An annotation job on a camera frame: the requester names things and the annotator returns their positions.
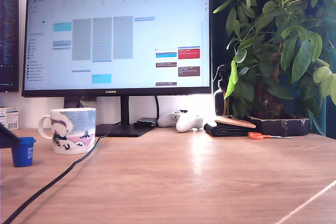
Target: spray bottle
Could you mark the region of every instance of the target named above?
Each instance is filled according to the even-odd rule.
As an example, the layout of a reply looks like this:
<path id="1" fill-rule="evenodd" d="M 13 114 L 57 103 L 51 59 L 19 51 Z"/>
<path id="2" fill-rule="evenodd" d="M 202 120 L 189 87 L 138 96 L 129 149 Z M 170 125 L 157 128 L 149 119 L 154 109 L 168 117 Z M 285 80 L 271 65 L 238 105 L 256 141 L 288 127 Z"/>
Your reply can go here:
<path id="1" fill-rule="evenodd" d="M 226 114 L 226 100 L 224 100 L 224 96 L 229 84 L 227 79 L 229 73 L 230 67 L 228 65 L 221 65 L 217 68 L 217 73 L 214 79 L 214 81 L 218 80 L 219 87 L 219 89 L 214 93 L 216 115 Z"/>

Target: monitor screen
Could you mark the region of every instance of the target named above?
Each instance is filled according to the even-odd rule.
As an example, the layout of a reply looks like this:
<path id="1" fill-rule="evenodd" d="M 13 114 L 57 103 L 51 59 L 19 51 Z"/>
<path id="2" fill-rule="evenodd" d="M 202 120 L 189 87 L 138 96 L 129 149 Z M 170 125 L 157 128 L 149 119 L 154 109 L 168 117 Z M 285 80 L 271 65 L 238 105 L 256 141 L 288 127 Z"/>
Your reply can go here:
<path id="1" fill-rule="evenodd" d="M 0 91 L 18 92 L 18 0 L 0 0 Z"/>
<path id="2" fill-rule="evenodd" d="M 27 0 L 23 96 L 211 93 L 209 0 Z"/>

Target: ceramic mug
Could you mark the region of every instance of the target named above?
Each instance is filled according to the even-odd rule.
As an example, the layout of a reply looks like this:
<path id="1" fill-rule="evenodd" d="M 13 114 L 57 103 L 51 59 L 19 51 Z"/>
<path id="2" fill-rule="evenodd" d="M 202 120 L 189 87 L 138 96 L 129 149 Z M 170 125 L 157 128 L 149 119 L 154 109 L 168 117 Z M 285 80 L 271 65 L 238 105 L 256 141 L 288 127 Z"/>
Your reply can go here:
<path id="1" fill-rule="evenodd" d="M 49 118 L 52 136 L 45 133 L 43 122 Z M 50 110 L 38 122 L 38 133 L 53 141 L 54 151 L 60 155 L 89 152 L 96 134 L 95 108 L 70 108 Z"/>

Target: game controller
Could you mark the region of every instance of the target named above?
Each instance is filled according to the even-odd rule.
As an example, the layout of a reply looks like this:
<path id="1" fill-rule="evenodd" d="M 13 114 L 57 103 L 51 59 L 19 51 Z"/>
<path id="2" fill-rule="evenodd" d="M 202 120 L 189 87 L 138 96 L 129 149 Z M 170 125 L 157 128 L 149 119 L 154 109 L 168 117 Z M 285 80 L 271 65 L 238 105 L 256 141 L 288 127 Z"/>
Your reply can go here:
<path id="1" fill-rule="evenodd" d="M 187 110 L 163 115 L 157 122 L 159 127 L 176 126 L 178 132 L 186 132 L 192 128 L 201 129 L 203 127 L 203 118 L 189 114 Z"/>

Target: dark pot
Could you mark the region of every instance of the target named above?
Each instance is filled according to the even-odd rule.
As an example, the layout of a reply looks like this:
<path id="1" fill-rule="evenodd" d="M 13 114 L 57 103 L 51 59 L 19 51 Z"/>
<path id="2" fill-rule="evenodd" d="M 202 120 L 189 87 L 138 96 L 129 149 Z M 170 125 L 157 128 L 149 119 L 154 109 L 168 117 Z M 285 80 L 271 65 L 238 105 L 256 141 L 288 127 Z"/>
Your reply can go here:
<path id="1" fill-rule="evenodd" d="M 304 136 L 309 133 L 310 129 L 308 118 L 268 120 L 248 116 L 247 121 L 256 125 L 256 132 L 260 132 L 263 135 Z"/>

